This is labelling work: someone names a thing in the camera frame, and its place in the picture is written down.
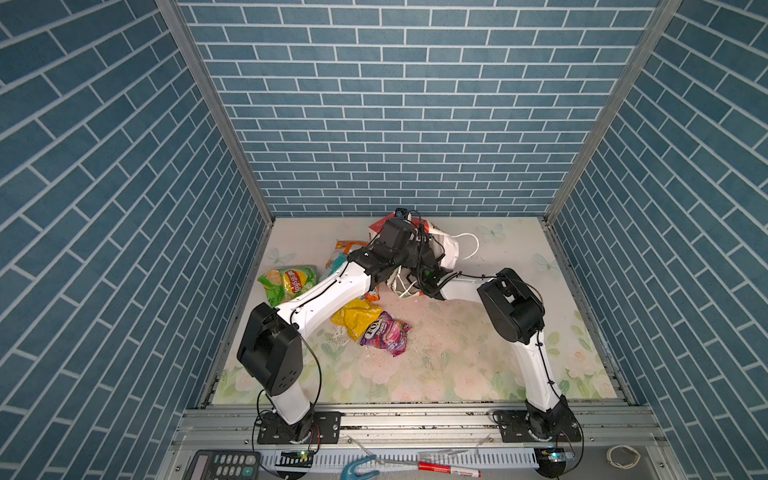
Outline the red white paper bag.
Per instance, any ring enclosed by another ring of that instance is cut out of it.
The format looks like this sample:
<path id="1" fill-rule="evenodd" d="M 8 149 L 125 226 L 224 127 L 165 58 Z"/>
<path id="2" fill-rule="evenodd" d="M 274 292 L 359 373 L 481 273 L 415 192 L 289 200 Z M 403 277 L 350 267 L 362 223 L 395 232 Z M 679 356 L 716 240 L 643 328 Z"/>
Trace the red white paper bag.
<path id="1" fill-rule="evenodd" d="M 394 212 L 368 227 L 369 248 L 379 261 L 386 261 L 386 285 L 399 297 L 424 295 L 417 286 L 417 273 L 407 268 L 408 247 L 422 239 L 430 239 L 438 259 L 438 267 L 456 272 L 459 262 L 474 257 L 480 248 L 477 235 L 470 232 L 449 234 L 420 212 L 409 210 L 411 221 L 394 216 Z"/>

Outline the fruit candy bag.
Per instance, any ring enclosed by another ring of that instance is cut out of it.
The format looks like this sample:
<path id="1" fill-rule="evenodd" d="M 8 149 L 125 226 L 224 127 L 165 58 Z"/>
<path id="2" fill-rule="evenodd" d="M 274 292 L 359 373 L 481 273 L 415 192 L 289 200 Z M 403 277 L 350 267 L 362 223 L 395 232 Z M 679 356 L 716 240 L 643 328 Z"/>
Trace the fruit candy bag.
<path id="1" fill-rule="evenodd" d="M 370 302 L 378 302 L 380 300 L 380 286 L 375 286 L 372 290 L 365 294 L 365 299 Z"/>

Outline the purple berries candy bag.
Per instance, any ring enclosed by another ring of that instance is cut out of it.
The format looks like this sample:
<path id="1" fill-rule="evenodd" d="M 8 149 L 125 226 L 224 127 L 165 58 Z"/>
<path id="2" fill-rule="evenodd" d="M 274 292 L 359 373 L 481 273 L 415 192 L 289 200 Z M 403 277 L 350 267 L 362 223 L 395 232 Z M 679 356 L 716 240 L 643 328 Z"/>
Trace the purple berries candy bag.
<path id="1" fill-rule="evenodd" d="M 389 352 L 393 357 L 403 354 L 407 347 L 411 326 L 383 311 L 367 328 L 359 340 L 361 346 L 370 346 Z"/>

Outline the green yellow snack packet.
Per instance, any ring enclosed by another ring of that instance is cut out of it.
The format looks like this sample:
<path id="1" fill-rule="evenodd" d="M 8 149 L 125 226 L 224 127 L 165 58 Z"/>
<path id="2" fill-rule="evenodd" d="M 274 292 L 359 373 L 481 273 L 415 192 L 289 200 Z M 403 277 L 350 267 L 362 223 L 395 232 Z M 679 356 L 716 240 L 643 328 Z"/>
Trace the green yellow snack packet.
<path id="1" fill-rule="evenodd" d="M 343 255 L 348 255 L 353 250 L 367 246 L 367 242 L 353 240 L 338 240 L 334 249 Z"/>

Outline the yellow chips bag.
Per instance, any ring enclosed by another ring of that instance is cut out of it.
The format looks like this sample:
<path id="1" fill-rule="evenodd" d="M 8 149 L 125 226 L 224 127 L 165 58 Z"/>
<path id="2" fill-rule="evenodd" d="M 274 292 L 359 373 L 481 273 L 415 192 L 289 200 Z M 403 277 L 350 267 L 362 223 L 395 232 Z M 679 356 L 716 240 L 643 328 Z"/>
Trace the yellow chips bag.
<path id="1" fill-rule="evenodd" d="M 331 316 L 331 322 L 345 327 L 352 340 L 359 341 L 379 318 L 383 309 L 365 298 L 354 299 Z"/>

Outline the green chips bag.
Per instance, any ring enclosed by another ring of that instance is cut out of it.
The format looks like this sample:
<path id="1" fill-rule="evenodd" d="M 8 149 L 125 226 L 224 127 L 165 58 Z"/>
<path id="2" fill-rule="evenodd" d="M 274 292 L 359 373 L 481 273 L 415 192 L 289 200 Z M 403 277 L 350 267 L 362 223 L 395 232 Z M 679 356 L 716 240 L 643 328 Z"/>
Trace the green chips bag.
<path id="1" fill-rule="evenodd" d="M 272 269 L 258 277 L 271 307 L 290 301 L 317 284 L 316 269 L 312 266 L 288 266 Z"/>

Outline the teal candy bag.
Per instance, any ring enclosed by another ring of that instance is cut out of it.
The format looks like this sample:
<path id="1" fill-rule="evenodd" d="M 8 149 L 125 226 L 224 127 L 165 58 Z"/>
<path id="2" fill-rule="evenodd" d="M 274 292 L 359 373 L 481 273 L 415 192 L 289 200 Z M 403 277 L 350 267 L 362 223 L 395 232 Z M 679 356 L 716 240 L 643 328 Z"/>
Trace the teal candy bag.
<path id="1" fill-rule="evenodd" d="M 342 251 L 334 251 L 326 262 L 325 276 L 328 277 L 341 268 L 347 261 L 347 255 Z"/>

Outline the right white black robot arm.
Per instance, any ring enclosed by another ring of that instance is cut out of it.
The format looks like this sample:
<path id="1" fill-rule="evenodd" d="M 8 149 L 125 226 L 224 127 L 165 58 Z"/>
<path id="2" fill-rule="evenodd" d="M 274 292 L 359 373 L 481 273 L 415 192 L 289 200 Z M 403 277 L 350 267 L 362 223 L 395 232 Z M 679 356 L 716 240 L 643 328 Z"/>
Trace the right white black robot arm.
<path id="1" fill-rule="evenodd" d="M 494 275 L 429 270 L 415 275 L 419 290 L 436 300 L 481 304 L 497 334 L 511 343 L 526 389 L 528 429 L 535 439 L 563 435 L 582 440 L 583 429 L 554 379 L 543 330 L 545 307 L 533 288 L 512 269 Z"/>

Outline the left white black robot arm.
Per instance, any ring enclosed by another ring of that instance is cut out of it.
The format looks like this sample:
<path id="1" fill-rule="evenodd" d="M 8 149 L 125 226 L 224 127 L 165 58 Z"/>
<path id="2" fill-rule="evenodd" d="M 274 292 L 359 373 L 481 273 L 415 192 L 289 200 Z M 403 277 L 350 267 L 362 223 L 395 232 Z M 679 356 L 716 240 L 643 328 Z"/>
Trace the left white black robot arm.
<path id="1" fill-rule="evenodd" d="M 442 273 L 444 250 L 434 247 L 435 229 L 424 219 L 399 212 L 379 232 L 353 250 L 341 266 L 308 292 L 276 307 L 263 302 L 250 313 L 236 357 L 256 379 L 287 426 L 303 426 L 314 403 L 299 385 L 306 338 L 350 301 L 364 296 L 402 268 L 429 276 Z"/>

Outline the red marker pen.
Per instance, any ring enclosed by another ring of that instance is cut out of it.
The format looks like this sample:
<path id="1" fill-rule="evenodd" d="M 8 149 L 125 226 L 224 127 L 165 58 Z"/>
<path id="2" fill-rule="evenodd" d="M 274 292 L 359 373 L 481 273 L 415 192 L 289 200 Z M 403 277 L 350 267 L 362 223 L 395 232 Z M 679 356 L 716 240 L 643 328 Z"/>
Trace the red marker pen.
<path id="1" fill-rule="evenodd" d="M 417 467 L 420 471 L 427 471 L 440 474 L 450 474 L 469 478 L 480 478 L 482 473 L 478 469 L 463 467 L 463 466 L 451 466 L 429 462 L 418 462 Z"/>

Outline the rubber band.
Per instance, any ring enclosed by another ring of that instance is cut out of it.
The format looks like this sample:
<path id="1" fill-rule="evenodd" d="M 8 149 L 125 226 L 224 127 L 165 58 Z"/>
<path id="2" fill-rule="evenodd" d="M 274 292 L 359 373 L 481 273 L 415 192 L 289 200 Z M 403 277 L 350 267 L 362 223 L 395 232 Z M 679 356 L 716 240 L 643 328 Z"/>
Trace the rubber band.
<path id="1" fill-rule="evenodd" d="M 642 459 L 642 454 L 631 445 L 615 445 L 609 447 L 605 454 L 606 462 L 618 470 L 634 469 Z"/>

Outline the black calculator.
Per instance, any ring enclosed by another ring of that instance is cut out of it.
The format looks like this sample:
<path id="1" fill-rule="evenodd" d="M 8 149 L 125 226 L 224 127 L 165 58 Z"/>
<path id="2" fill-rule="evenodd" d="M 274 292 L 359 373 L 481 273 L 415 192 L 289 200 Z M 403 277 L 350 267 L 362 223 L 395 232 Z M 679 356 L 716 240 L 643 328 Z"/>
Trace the black calculator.
<path id="1" fill-rule="evenodd" d="M 245 450 L 198 450 L 185 471 L 184 480 L 257 479 L 259 452 Z"/>

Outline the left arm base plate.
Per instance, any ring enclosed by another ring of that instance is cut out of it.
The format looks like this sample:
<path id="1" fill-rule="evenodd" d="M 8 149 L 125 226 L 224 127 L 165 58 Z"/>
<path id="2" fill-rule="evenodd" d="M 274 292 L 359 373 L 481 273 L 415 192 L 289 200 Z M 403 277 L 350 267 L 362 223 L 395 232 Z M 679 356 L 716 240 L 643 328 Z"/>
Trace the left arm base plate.
<path id="1" fill-rule="evenodd" d="M 310 410 L 299 421 L 289 424 L 276 412 L 265 411 L 256 420 L 259 445 L 337 444 L 341 423 L 338 411 Z"/>

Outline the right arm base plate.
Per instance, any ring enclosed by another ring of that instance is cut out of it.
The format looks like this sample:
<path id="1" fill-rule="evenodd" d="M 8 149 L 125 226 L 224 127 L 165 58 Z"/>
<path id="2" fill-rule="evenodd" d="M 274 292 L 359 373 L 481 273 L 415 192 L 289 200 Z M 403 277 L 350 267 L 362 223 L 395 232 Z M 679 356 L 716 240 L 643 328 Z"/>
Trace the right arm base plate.
<path id="1" fill-rule="evenodd" d="M 554 442 L 570 440 L 579 442 L 583 434 L 576 416 L 568 407 L 557 407 L 542 412 L 527 410 L 496 410 L 491 414 L 498 426 L 504 443 Z"/>

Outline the aluminium rail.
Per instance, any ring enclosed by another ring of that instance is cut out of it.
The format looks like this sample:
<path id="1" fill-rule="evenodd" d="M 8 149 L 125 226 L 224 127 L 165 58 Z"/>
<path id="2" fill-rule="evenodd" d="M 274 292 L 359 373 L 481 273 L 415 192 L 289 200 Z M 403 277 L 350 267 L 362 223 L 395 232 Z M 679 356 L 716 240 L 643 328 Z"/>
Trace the aluminium rail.
<path id="1" fill-rule="evenodd" d="M 579 442 L 566 445 L 653 446 L 665 440 L 648 407 L 621 401 L 574 402 L 570 406 L 583 429 Z M 524 410 L 520 403 L 359 404 L 321 405 L 316 412 L 338 411 L 341 423 L 337 444 L 358 441 L 373 447 L 495 447 L 537 446 L 540 442 L 504 443 L 491 414 L 496 410 Z M 219 406 L 184 413 L 171 446 L 175 450 L 245 449 L 254 445 L 257 411 L 249 406 Z"/>

